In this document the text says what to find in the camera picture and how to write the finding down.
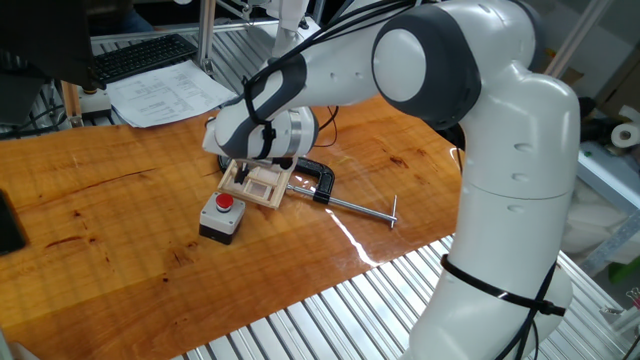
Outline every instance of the red button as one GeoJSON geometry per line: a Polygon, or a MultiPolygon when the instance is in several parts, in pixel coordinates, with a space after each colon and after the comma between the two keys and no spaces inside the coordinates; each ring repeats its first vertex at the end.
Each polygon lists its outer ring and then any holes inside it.
{"type": "Polygon", "coordinates": [[[227,212],[233,206],[233,196],[229,194],[220,194],[216,197],[216,205],[218,210],[227,212]]]}

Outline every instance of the document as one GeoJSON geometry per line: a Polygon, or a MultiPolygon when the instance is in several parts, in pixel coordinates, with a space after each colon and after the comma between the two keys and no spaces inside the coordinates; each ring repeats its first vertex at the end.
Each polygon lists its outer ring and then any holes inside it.
{"type": "Polygon", "coordinates": [[[141,128],[197,116],[236,97],[192,61],[116,81],[107,92],[120,118],[141,128]]]}

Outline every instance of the black cable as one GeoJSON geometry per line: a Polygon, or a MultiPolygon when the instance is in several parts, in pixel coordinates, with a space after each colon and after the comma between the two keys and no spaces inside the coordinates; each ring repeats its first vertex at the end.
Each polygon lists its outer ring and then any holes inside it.
{"type": "Polygon", "coordinates": [[[31,126],[33,126],[34,129],[37,128],[38,127],[38,123],[36,122],[36,118],[34,118],[31,114],[29,114],[29,117],[31,117],[31,120],[29,120],[29,124],[31,124],[31,126]]]}
{"type": "Polygon", "coordinates": [[[335,121],[332,121],[332,123],[333,123],[333,130],[334,130],[335,132],[334,132],[334,135],[333,135],[333,141],[331,142],[331,144],[327,144],[327,145],[314,145],[313,147],[331,147],[331,146],[333,146],[333,145],[336,143],[336,141],[338,141],[338,125],[336,125],[336,122],[335,122],[335,121]]]}
{"type": "Polygon", "coordinates": [[[259,71],[256,75],[254,75],[251,79],[247,80],[244,84],[244,93],[245,93],[245,102],[247,104],[247,110],[249,112],[249,116],[250,118],[257,124],[259,125],[265,125],[266,124],[266,120],[263,119],[259,119],[257,114],[256,114],[256,110],[253,106],[253,98],[252,98],[252,87],[253,85],[255,85],[256,82],[258,82],[259,80],[262,79],[263,76],[269,76],[272,73],[274,73],[275,71],[280,70],[288,60],[292,59],[294,56],[300,54],[301,52],[303,52],[304,50],[308,49],[309,47],[316,45],[320,42],[322,42],[323,40],[326,40],[327,38],[343,31],[346,30],[352,26],[358,25],[360,23],[362,23],[363,21],[367,21],[371,18],[373,18],[374,16],[379,16],[383,13],[389,12],[389,11],[393,11],[393,10],[397,10],[403,7],[408,7],[408,6],[412,6],[414,3],[413,1],[410,0],[388,0],[388,1],[381,1],[381,2],[375,2],[373,4],[367,5],[367,6],[363,6],[361,8],[358,8],[354,11],[351,11],[349,13],[347,13],[346,15],[340,16],[337,19],[335,19],[334,21],[331,21],[329,24],[327,24],[326,26],[323,26],[319,31],[315,32],[314,34],[312,34],[311,36],[309,36],[309,38],[307,38],[305,41],[303,41],[300,45],[296,46],[294,49],[292,49],[291,51],[289,51],[288,53],[284,54],[282,57],[280,57],[279,59],[277,59],[276,61],[274,61],[273,63],[271,63],[269,66],[265,67],[264,69],[262,69],[261,71],[259,71]],[[358,16],[360,14],[363,14],[365,12],[368,12],[370,10],[376,10],[370,14],[366,14],[363,15],[360,18],[357,18],[355,20],[352,20],[334,30],[329,31],[330,29],[332,29],[333,27],[337,26],[338,24],[352,18],[355,16],[358,16]]]}
{"type": "MultiPolygon", "coordinates": [[[[542,281],[542,285],[540,286],[540,289],[538,290],[538,293],[534,300],[536,301],[544,300],[547,290],[549,290],[549,285],[551,285],[551,279],[553,277],[553,271],[555,269],[555,266],[556,265],[553,264],[551,269],[549,269],[549,272],[547,273],[547,276],[542,281]]],[[[535,309],[529,310],[529,313],[527,314],[527,317],[525,318],[524,323],[522,324],[522,326],[520,326],[520,329],[518,330],[516,335],[511,339],[509,344],[496,357],[496,360],[503,360],[504,358],[506,358],[507,355],[509,355],[511,350],[516,345],[518,345],[518,350],[514,359],[518,359],[518,360],[522,359],[522,355],[524,352],[524,345],[525,345],[525,342],[527,341],[527,338],[529,337],[529,330],[531,329],[531,326],[533,324],[533,319],[536,316],[536,313],[537,313],[537,310],[535,309]]]]}
{"type": "Polygon", "coordinates": [[[42,114],[39,114],[38,116],[34,117],[33,120],[29,121],[28,123],[14,129],[11,131],[7,131],[5,133],[1,133],[0,134],[0,140],[6,140],[9,138],[13,138],[13,137],[17,137],[17,136],[33,136],[33,135],[38,135],[38,134],[44,134],[47,132],[50,132],[52,130],[55,130],[58,126],[62,125],[62,123],[67,119],[67,115],[62,115],[60,117],[60,120],[58,120],[58,122],[56,122],[55,124],[51,125],[51,126],[46,126],[43,128],[38,128],[38,129],[33,129],[33,130],[22,130],[30,125],[32,125],[32,122],[35,122],[36,120],[40,119],[41,117],[49,114],[50,111],[55,111],[58,109],[63,108],[63,105],[59,105],[56,106],[53,109],[50,109],[46,112],[43,112],[42,114]]]}
{"type": "Polygon", "coordinates": [[[533,336],[536,339],[536,347],[535,353],[533,355],[533,360],[538,360],[538,346],[540,346],[540,337],[538,335],[538,326],[536,325],[535,320],[533,321],[533,336]]]}
{"type": "Polygon", "coordinates": [[[368,28],[368,27],[371,27],[371,26],[374,26],[374,25],[378,25],[378,24],[380,24],[381,22],[385,22],[385,21],[387,21],[387,20],[389,20],[389,19],[391,19],[391,18],[393,18],[393,17],[395,17],[395,16],[398,16],[398,15],[402,14],[403,12],[405,12],[405,11],[407,11],[407,10],[411,10],[411,8],[410,8],[410,7],[409,7],[409,8],[406,8],[406,9],[404,9],[404,10],[402,10],[402,11],[399,11],[399,12],[398,12],[398,13],[396,13],[396,14],[393,14],[393,15],[391,15],[391,16],[388,16],[388,17],[384,18],[384,19],[381,19],[381,20],[378,20],[378,21],[372,22],[371,24],[363,25],[363,26],[361,26],[361,27],[359,27],[359,28],[357,28],[357,29],[349,30],[349,31],[344,32],[344,33],[341,33],[341,34],[334,35],[333,37],[328,38],[328,39],[323,39],[323,40],[321,40],[321,41],[320,41],[320,43],[325,42],[325,41],[329,41],[329,40],[333,40],[333,39],[337,39],[337,38],[339,38],[339,37],[341,37],[341,36],[349,35],[349,34],[354,33],[354,32],[356,32],[356,31],[360,31],[360,30],[366,29],[366,28],[368,28]]]}
{"type": "Polygon", "coordinates": [[[322,124],[322,126],[318,128],[318,132],[322,131],[322,129],[326,128],[327,126],[329,126],[329,124],[331,124],[331,122],[336,120],[336,116],[338,116],[338,111],[340,110],[340,106],[336,106],[335,112],[332,112],[331,108],[329,108],[328,106],[327,106],[327,109],[329,109],[329,114],[331,114],[331,117],[329,118],[329,120],[327,120],[327,122],[325,122],[324,124],[322,124]]]}
{"type": "Polygon", "coordinates": [[[456,154],[458,155],[458,164],[460,165],[460,175],[464,171],[464,166],[462,165],[462,159],[460,158],[460,147],[456,146],[456,154]]]}
{"type": "Polygon", "coordinates": [[[636,337],[636,340],[633,342],[633,345],[631,345],[631,348],[629,348],[629,351],[627,351],[627,353],[624,355],[622,360],[627,360],[629,356],[631,356],[631,353],[633,352],[633,350],[636,348],[636,346],[638,346],[639,341],[640,341],[640,336],[636,337]]]}
{"type": "Polygon", "coordinates": [[[331,142],[331,144],[314,145],[313,147],[330,147],[330,146],[333,146],[336,143],[336,141],[338,141],[338,125],[336,124],[336,116],[338,116],[338,110],[340,110],[340,106],[336,106],[335,112],[331,112],[331,109],[329,109],[329,114],[331,114],[331,117],[329,118],[329,120],[327,120],[327,122],[325,122],[322,126],[318,128],[318,132],[320,132],[320,130],[324,129],[329,124],[333,123],[334,135],[333,135],[333,141],[331,142]]]}

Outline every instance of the monitor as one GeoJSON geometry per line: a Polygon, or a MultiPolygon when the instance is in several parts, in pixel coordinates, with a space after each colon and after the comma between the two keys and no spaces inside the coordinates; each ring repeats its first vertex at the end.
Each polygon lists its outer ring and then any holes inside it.
{"type": "Polygon", "coordinates": [[[84,0],[0,0],[0,49],[49,77],[105,87],[93,70],[84,0]]]}

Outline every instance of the wood grain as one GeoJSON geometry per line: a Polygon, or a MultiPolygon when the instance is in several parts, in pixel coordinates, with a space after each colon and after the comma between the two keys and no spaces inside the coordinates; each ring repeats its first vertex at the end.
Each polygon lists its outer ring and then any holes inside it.
{"type": "Polygon", "coordinates": [[[342,108],[338,142],[309,157],[334,170],[335,197],[390,212],[397,194],[394,230],[288,194],[277,211],[249,205],[231,246],[201,238],[221,178],[206,118],[0,143],[29,242],[0,258],[10,341],[42,360],[168,359],[454,231],[452,146],[375,98],[342,108]]]}
{"type": "Polygon", "coordinates": [[[69,118],[82,114],[78,98],[78,85],[63,81],[62,96],[64,97],[65,112],[69,118]]]}

